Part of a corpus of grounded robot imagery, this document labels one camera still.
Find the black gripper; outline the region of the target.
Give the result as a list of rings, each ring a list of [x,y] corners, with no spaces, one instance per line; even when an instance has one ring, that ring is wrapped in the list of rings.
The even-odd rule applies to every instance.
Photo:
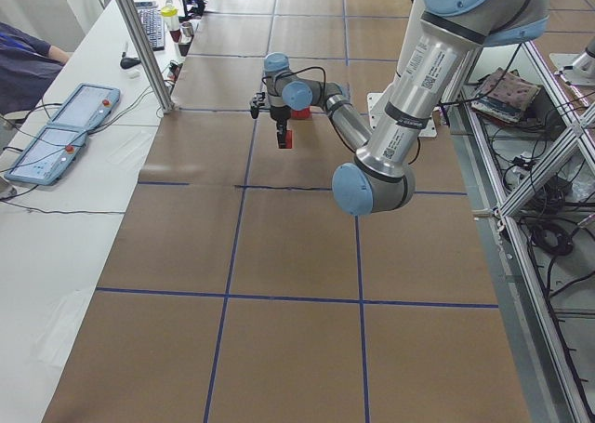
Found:
[[[286,148],[286,123],[288,121],[288,107],[270,107],[270,116],[276,122],[276,137],[279,149]]]

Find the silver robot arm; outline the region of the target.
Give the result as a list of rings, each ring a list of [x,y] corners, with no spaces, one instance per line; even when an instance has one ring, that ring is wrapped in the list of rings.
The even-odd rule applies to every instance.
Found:
[[[332,178],[335,201],[353,216],[406,205],[415,177],[406,161],[456,69],[474,49],[520,44],[547,27],[549,0],[415,0],[407,24],[399,69],[371,126],[340,86],[304,79],[291,71],[280,52],[264,59],[263,82],[277,136],[284,139],[292,111],[321,108],[354,152]]]

